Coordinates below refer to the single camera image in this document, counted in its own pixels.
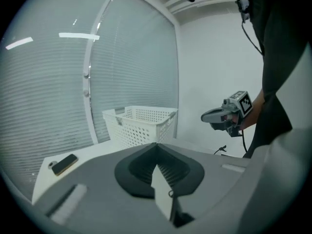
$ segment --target smartphone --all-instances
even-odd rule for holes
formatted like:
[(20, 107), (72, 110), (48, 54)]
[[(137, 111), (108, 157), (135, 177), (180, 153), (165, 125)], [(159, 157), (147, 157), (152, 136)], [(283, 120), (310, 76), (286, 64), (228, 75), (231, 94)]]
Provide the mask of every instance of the smartphone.
[(75, 164), (78, 161), (78, 158), (70, 154), (66, 158), (62, 159), (59, 163), (52, 166), (52, 171), (56, 176), (59, 176), (61, 173), (63, 173), (66, 169), (71, 167), (73, 164)]

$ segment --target plastic basket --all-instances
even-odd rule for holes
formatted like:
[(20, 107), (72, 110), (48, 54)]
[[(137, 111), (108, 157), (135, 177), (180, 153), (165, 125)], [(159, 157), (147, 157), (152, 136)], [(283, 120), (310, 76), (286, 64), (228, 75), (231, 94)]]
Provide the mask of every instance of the plastic basket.
[(126, 149), (174, 136), (176, 108), (129, 106), (103, 111), (109, 137)]

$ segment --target black shirt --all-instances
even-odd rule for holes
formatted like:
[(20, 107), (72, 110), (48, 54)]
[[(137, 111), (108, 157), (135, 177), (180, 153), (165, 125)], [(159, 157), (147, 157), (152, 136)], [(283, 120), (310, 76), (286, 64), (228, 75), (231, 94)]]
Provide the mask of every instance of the black shirt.
[(304, 0), (249, 2), (251, 22), (264, 55), (262, 89), (265, 103), (244, 157), (251, 157), (255, 148), (270, 144), (277, 136), (292, 129), (275, 94), (298, 63), (308, 43), (309, 28), (303, 18), (309, 17), (305, 15), (309, 8)]

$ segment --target white laundry basket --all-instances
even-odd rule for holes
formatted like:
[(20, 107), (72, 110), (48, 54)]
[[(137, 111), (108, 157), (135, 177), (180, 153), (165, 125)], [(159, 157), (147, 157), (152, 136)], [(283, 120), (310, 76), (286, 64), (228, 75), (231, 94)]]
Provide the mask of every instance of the white laundry basket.
[(103, 111), (109, 137), (126, 149), (174, 136), (176, 108), (129, 106)]

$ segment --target window blinds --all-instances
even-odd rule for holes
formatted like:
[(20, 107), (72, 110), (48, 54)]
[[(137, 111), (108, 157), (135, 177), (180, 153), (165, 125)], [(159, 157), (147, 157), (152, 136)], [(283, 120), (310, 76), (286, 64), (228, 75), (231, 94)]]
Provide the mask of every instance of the window blinds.
[(111, 0), (91, 55), (90, 92), (99, 142), (102, 111), (131, 105), (177, 108), (174, 26), (143, 0)]
[(87, 39), (59, 33), (90, 34), (104, 2), (28, 0), (1, 42), (0, 160), (28, 198), (46, 156), (93, 144), (82, 93)]

